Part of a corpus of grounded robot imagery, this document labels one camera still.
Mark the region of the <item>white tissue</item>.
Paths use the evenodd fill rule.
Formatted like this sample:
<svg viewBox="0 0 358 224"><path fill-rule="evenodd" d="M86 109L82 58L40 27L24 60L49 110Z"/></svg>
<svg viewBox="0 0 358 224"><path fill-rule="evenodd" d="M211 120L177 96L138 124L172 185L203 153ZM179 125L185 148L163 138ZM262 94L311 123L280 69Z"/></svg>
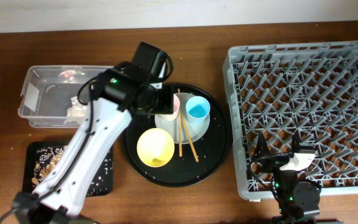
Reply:
<svg viewBox="0 0 358 224"><path fill-rule="evenodd" d="M87 106L82 105L78 101L78 97L74 96L71 98L71 107L67 109L68 117L84 117L86 114Z"/></svg>

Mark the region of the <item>blue cup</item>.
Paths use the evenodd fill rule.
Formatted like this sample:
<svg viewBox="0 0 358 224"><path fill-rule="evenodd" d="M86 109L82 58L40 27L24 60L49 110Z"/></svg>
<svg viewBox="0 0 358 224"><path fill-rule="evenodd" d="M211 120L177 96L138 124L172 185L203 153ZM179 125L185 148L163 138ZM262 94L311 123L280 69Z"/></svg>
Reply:
<svg viewBox="0 0 358 224"><path fill-rule="evenodd" d="M209 115L211 106L206 98L193 96L186 102L185 109L188 121L193 124L199 124Z"/></svg>

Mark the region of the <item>pink cup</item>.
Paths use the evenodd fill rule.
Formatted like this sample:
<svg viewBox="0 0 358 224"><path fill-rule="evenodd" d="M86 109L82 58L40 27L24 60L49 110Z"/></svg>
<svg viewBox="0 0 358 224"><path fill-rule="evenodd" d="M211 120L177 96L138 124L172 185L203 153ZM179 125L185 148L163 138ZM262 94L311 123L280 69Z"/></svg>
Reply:
<svg viewBox="0 0 358 224"><path fill-rule="evenodd" d="M177 118L180 109L180 99L176 94L173 95L173 113L172 114L161 114L162 119L166 121L173 121Z"/></svg>

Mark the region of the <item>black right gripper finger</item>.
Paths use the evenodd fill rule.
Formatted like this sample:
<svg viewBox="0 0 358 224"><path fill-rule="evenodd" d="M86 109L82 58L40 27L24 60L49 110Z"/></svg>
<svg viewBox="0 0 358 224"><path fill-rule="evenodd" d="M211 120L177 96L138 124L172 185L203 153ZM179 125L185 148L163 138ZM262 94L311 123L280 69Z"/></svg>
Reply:
<svg viewBox="0 0 358 224"><path fill-rule="evenodd" d="M291 151L292 153L314 153L314 147L301 142L299 131L296 130L291 139Z"/></svg>
<svg viewBox="0 0 358 224"><path fill-rule="evenodd" d="M254 157L269 156L270 151L263 133L259 133Z"/></svg>

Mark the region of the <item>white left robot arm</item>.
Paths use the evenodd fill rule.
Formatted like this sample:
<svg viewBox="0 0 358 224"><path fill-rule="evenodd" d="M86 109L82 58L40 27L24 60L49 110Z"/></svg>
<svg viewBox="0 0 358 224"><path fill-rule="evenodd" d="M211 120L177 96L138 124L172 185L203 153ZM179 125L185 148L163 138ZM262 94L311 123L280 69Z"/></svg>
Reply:
<svg viewBox="0 0 358 224"><path fill-rule="evenodd" d="M108 151L133 118L173 113L173 89L156 88L173 72L158 47L141 42L123 61L84 83L89 100L83 122L54 169L30 194L16 194L0 223L15 215L20 223L87 223L79 216L91 181Z"/></svg>

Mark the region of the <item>yellow bowl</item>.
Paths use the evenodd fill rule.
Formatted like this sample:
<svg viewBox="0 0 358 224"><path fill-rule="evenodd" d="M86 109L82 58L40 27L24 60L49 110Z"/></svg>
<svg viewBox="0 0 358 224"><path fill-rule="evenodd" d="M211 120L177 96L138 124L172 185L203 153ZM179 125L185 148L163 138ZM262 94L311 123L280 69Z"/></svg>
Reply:
<svg viewBox="0 0 358 224"><path fill-rule="evenodd" d="M137 155L149 167L162 167L174 155L175 143L163 129L152 128L141 134L137 142Z"/></svg>

